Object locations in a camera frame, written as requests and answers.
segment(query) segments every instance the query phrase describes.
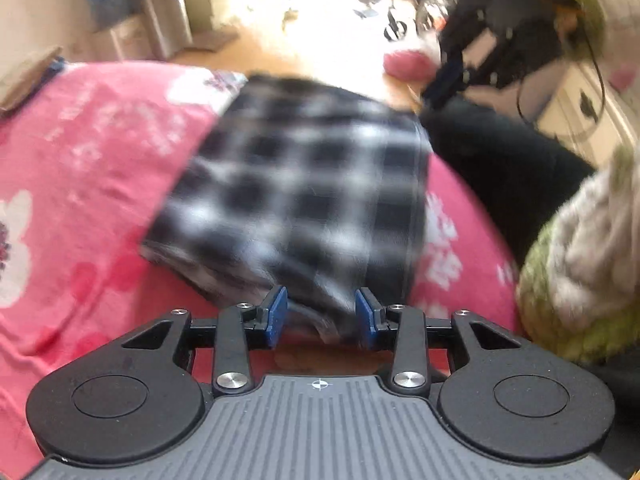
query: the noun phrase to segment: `pink blanket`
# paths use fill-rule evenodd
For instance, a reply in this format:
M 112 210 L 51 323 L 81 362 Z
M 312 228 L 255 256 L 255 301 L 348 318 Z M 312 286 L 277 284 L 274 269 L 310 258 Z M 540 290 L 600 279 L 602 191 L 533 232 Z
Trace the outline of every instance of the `pink blanket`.
M 0 472 L 9 478 L 41 458 L 24 415 L 41 377 L 172 308 L 214 314 L 138 245 L 240 83 L 170 64 L 75 66 L 0 122 Z M 436 156 L 426 193 L 413 304 L 434 317 L 469 308 L 516 328 L 511 257 Z M 268 356 L 254 361 L 257 375 L 271 367 Z M 194 374 L 207 373 L 198 360 Z

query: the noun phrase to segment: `wheel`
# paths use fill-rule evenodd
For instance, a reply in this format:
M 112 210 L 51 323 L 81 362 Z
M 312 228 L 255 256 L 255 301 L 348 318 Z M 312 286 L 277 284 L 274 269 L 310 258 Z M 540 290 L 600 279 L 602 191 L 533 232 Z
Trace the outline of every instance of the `wheel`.
M 387 25 L 385 27 L 385 38 L 387 41 L 398 41 L 398 40 L 402 40 L 402 38 L 404 38 L 406 36 L 406 32 L 408 30 L 408 27 L 406 26 L 405 22 L 396 22 L 397 25 L 397 30 L 394 31 L 394 28 L 391 26 L 391 24 Z
M 441 30 L 459 0 L 422 0 L 415 13 L 415 31 L 422 37 L 427 31 Z

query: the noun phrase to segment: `green fuzzy blanket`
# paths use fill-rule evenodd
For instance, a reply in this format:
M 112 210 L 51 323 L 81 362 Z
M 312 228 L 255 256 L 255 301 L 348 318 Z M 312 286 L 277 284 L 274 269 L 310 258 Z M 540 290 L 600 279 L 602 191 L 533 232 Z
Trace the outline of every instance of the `green fuzzy blanket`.
M 524 329 L 537 345 L 569 361 L 589 364 L 620 354 L 640 341 L 640 300 L 583 332 L 565 329 L 551 306 L 547 283 L 553 222 L 542 229 L 520 276 L 516 299 Z

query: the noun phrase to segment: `black wire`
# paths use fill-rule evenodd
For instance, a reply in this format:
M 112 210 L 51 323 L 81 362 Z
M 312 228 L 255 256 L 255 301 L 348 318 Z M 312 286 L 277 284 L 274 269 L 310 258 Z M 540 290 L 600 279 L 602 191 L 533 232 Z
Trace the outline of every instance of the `black wire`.
M 586 27 L 584 26 L 584 22 L 580 20 L 579 25 L 580 25 L 580 28 L 582 29 L 582 34 L 584 35 L 584 40 L 587 44 L 587 48 L 589 49 L 589 54 L 591 56 L 591 61 L 593 62 L 593 67 L 596 69 L 596 74 L 598 75 L 598 81 L 600 82 L 600 91 L 602 92 L 602 102 L 600 103 L 600 111 L 598 112 L 598 116 L 596 117 L 595 123 L 590 128 L 587 128 L 586 130 L 581 131 L 579 134 L 560 135 L 560 136 L 558 134 L 555 134 L 554 137 L 556 139 L 565 139 L 565 140 L 571 140 L 573 142 L 584 143 L 587 140 L 591 139 L 591 137 L 593 137 L 593 134 L 596 132 L 596 130 L 598 129 L 598 126 L 600 126 L 600 123 L 602 122 L 602 118 L 604 117 L 604 111 L 607 108 L 607 86 L 604 82 L 604 76 L 602 75 L 602 70 L 600 70 L 600 66 L 598 65 L 598 60 L 596 59 L 596 53 L 589 39 L 589 35 L 587 34 L 587 30 L 586 30 Z M 520 103 L 522 98 L 522 91 L 524 89 L 524 81 L 526 78 L 527 77 L 524 76 L 520 80 L 520 87 L 518 88 L 518 94 L 516 97 L 516 107 L 518 108 L 518 114 L 520 115 L 520 118 L 529 126 L 533 126 L 533 123 L 529 121 L 522 113 L 522 105 Z

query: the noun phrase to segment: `black and white checkered fabric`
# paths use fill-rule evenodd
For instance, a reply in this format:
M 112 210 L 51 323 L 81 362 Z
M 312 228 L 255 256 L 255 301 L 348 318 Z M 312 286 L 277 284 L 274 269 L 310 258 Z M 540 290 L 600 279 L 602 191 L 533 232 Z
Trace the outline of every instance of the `black and white checkered fabric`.
M 354 292 L 404 301 L 424 237 L 429 143 L 417 119 L 306 80 L 254 76 L 143 243 L 226 304 L 279 283 L 323 335 L 354 327 Z

